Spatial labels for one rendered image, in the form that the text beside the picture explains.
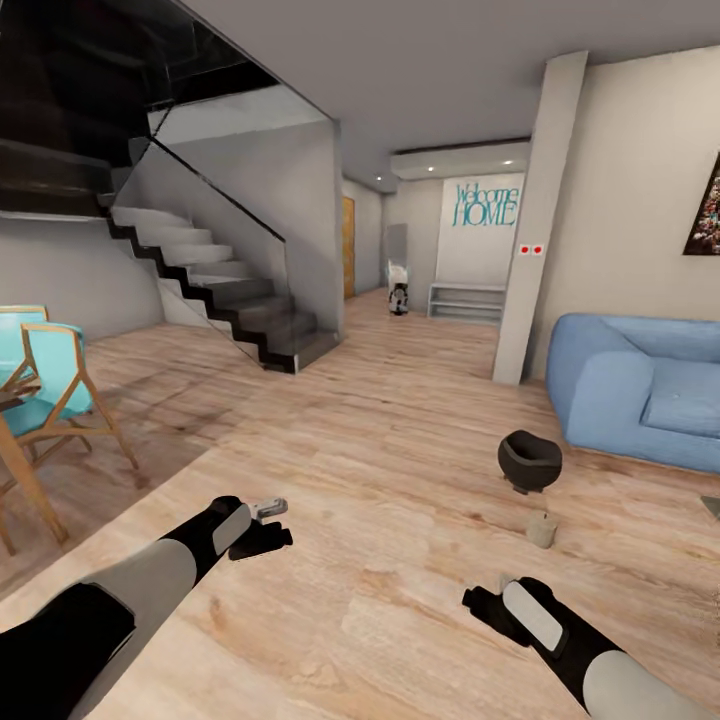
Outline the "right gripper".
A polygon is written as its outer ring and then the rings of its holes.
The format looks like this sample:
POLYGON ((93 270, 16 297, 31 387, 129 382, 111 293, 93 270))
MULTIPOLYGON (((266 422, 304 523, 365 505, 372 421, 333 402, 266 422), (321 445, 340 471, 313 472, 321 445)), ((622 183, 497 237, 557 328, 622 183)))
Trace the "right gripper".
POLYGON ((499 601, 500 596, 478 586, 475 587, 474 590, 467 589, 465 591, 462 604, 465 605, 465 607, 469 607, 469 611, 473 617, 477 617, 477 619, 480 619, 483 623, 487 623, 487 625, 497 631, 497 633, 506 635, 509 639, 513 639, 513 641, 516 641, 523 647, 529 647, 529 636, 506 630, 504 624, 498 620, 498 616, 500 616, 500 614, 498 614, 499 601))

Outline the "cauldron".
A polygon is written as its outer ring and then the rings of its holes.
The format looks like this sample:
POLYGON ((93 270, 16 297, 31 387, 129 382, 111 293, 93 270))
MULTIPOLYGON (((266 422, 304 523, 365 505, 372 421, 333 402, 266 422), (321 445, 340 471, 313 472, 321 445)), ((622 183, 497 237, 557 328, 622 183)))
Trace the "cauldron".
POLYGON ((513 431, 501 441, 498 459, 504 478, 509 479, 521 495, 529 491, 542 493, 561 474, 562 455, 557 443, 523 429, 513 431))

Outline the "pillar candle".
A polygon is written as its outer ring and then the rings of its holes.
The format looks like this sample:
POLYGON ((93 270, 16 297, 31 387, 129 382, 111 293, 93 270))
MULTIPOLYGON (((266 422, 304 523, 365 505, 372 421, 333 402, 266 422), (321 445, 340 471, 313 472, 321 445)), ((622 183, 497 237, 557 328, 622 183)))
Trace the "pillar candle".
POLYGON ((527 525, 527 539, 541 549, 549 549, 557 533, 557 520, 546 511, 533 511, 527 525))

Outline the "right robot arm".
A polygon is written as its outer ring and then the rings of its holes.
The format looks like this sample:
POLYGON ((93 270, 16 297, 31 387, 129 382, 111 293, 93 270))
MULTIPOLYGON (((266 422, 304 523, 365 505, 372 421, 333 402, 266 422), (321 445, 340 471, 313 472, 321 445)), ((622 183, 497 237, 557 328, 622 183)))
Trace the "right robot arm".
POLYGON ((531 644, 591 720, 720 720, 664 682, 531 577, 504 572, 497 595, 467 589, 473 617, 523 647, 531 644))

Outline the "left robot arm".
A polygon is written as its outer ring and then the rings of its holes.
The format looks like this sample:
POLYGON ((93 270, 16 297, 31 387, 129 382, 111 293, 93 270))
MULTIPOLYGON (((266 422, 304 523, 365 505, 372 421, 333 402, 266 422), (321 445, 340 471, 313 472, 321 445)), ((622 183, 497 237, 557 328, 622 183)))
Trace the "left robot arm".
POLYGON ((262 519, 281 497, 220 498, 128 558, 61 588, 0 634, 0 720, 82 720, 229 549, 238 561, 292 545, 262 519))

